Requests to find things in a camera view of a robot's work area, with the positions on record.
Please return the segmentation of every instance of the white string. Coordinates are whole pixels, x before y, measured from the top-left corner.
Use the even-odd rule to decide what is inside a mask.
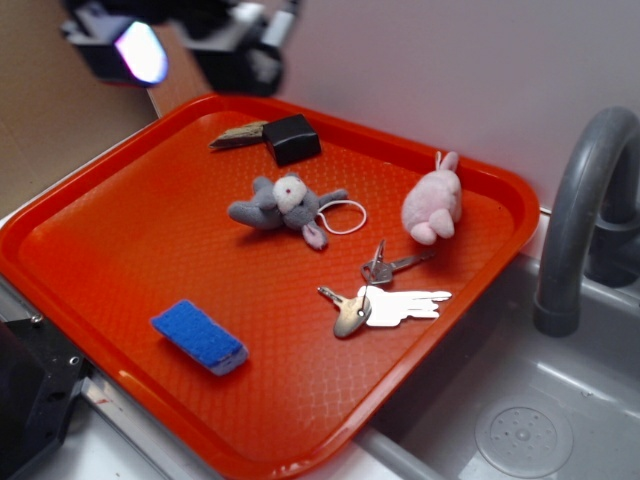
[[[349,230],[345,230],[345,231],[337,231],[337,230],[333,230],[330,226],[329,226],[329,222],[327,222],[326,217],[324,216],[324,214],[322,213],[322,211],[328,207],[331,207],[333,205],[339,205],[339,204],[349,204],[349,205],[355,205],[356,207],[358,207],[360,209],[360,211],[362,212],[362,221],[356,225],[355,227],[349,229]],[[358,231],[362,228],[362,226],[365,224],[365,222],[367,221],[367,211],[364,209],[364,207],[362,205],[360,205],[358,202],[354,202],[353,200],[334,200],[332,202],[326,203],[325,205],[323,205],[322,207],[320,207],[320,209],[318,210],[318,216],[322,218],[322,221],[324,222],[324,226],[326,227],[326,229],[333,233],[334,235],[348,235],[350,233],[353,233],[355,231]]]

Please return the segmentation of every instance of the gray stuffed animal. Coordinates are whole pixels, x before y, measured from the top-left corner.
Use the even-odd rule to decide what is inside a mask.
[[[233,202],[229,216],[236,222],[261,230],[282,225],[302,232],[304,240],[316,250],[327,246],[326,233],[315,218],[321,207],[334,200],[345,200],[345,189],[318,197],[295,173],[288,173],[275,183],[266,177],[253,181],[254,196],[250,201]]]

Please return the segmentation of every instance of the gray sink basin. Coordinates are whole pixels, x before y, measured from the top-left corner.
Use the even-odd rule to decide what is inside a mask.
[[[361,445],[405,477],[640,479],[637,301],[586,281],[578,331],[550,338],[532,322],[536,276],[518,257]]]

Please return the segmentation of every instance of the pink stuffed bunny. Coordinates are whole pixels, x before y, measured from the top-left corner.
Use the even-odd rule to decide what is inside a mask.
[[[402,205],[402,225],[423,245],[433,245],[438,237],[453,237],[453,224],[462,215],[462,187],[455,174],[458,154],[449,152],[441,158],[438,152],[436,169],[420,179]]]

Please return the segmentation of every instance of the sink drain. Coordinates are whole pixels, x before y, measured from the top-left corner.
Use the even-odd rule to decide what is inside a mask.
[[[573,449],[573,432],[554,405],[535,397],[507,397],[482,412],[476,443],[501,472],[538,478],[565,464]]]

